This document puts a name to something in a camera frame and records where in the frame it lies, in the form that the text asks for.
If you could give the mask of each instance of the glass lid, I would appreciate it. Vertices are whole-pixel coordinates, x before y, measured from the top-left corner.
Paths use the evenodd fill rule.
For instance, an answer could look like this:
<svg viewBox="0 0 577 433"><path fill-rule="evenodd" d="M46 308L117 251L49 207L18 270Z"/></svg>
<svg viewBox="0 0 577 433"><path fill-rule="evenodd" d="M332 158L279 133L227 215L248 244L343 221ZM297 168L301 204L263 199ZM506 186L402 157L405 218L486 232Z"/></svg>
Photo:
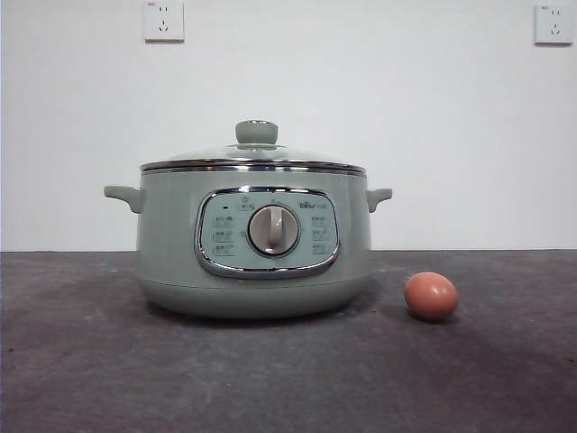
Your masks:
<svg viewBox="0 0 577 433"><path fill-rule="evenodd" d="M365 173L363 167L346 164L314 152L289 149L277 144L279 128L264 120L247 120L236 126L237 144L207 151L177 155L165 161L149 162L142 171L209 170L210 167L295 170L314 168Z"/></svg>

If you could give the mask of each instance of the silver lid rim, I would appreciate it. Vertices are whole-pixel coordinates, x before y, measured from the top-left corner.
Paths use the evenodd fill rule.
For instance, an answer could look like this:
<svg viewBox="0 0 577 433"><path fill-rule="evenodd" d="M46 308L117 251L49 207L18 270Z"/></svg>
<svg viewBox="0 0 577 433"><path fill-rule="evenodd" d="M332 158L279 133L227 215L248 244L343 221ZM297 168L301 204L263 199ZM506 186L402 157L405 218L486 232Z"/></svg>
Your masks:
<svg viewBox="0 0 577 433"><path fill-rule="evenodd" d="M337 162L325 161L302 161L302 160L256 160L251 158L231 158L231 159L196 159L196 160L177 160L177 161L158 161L149 162L141 165L141 171L157 169L185 169L189 167L221 167L242 165L247 167L303 167L311 169L326 169L335 171L354 171L366 174L363 167L357 165L341 164Z"/></svg>

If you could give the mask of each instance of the control panel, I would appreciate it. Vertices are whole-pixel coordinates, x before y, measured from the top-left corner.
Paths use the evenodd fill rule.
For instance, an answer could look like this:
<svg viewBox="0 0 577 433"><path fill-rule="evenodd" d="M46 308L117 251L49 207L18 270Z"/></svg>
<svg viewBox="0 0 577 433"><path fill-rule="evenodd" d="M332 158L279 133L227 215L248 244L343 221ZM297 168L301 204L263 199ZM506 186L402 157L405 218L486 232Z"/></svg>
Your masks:
<svg viewBox="0 0 577 433"><path fill-rule="evenodd" d="M232 278L320 273L338 255L334 206L322 191L241 187L211 193L197 217L195 252L208 271Z"/></svg>

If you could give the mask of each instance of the chrome trim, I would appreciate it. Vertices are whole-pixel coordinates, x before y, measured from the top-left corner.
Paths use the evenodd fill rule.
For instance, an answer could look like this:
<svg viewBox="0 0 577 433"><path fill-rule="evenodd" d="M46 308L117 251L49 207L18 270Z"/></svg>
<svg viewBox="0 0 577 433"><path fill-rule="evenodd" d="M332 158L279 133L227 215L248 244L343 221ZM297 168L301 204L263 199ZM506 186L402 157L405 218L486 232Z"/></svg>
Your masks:
<svg viewBox="0 0 577 433"><path fill-rule="evenodd" d="M200 160L178 160L178 161L158 161L141 165L141 171L157 169L185 169L190 167L206 167L214 169L221 166L231 167L301 167L310 169L325 169L337 171L354 171L366 173L363 167L349 164L339 164L336 162L324 161L301 161L301 160L265 160L252 158L230 158L230 159L200 159Z"/></svg>
<svg viewBox="0 0 577 433"><path fill-rule="evenodd" d="M180 173L186 171L235 171L235 172L250 172L250 171L291 171L297 173L329 173L329 174L342 174L346 176L358 176L360 178L367 179L367 175L360 171L351 170L332 170L323 169L315 167L303 167L303 166L290 166L290 167L280 167L271 165L219 165L219 166L191 166L191 167L174 167L165 169L148 169L142 171L142 176L148 174L157 173Z"/></svg>
<svg viewBox="0 0 577 433"><path fill-rule="evenodd" d="M217 263L206 255L202 246L202 222L205 217L206 205L208 202L219 194L247 193L247 192L297 192L301 194L314 194L325 197L333 207L334 230L336 232L336 247L331 255L324 261L309 266L300 266L295 268L236 268L225 264ZM275 280L281 278L298 278L316 275L328 269L337 259L340 249L340 239L338 230L338 215L334 207L334 202L323 191L318 189L302 189L291 187L251 187L243 186L240 188L217 189L209 193L200 204L197 213L197 225L195 229L194 250L200 265L207 271L226 278L236 278L240 280Z"/></svg>

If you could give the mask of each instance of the pot base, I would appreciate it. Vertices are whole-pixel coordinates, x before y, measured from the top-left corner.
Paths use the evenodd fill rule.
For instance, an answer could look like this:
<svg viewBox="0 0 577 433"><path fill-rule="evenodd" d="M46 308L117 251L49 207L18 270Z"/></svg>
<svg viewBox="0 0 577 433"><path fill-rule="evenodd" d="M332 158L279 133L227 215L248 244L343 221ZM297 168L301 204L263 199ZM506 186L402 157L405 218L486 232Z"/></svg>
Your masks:
<svg viewBox="0 0 577 433"><path fill-rule="evenodd" d="M155 304L209 318L287 318L340 307L367 287L367 278L298 287L206 289L140 279Z"/></svg>

